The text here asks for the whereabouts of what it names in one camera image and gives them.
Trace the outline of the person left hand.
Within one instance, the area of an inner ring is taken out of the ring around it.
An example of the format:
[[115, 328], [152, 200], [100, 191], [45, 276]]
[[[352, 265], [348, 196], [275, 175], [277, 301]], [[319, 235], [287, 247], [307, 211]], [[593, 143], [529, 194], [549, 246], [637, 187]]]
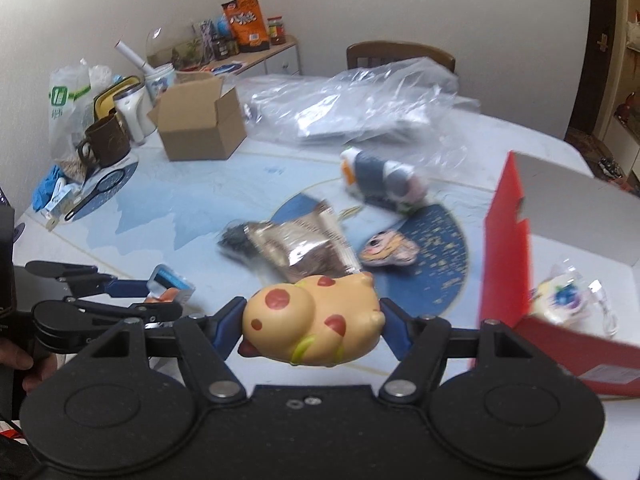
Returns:
[[11, 370], [27, 373], [22, 382], [26, 393], [34, 391], [58, 369], [58, 358], [55, 354], [48, 354], [45, 358], [35, 360], [26, 351], [6, 339], [2, 339], [0, 344], [0, 363]]

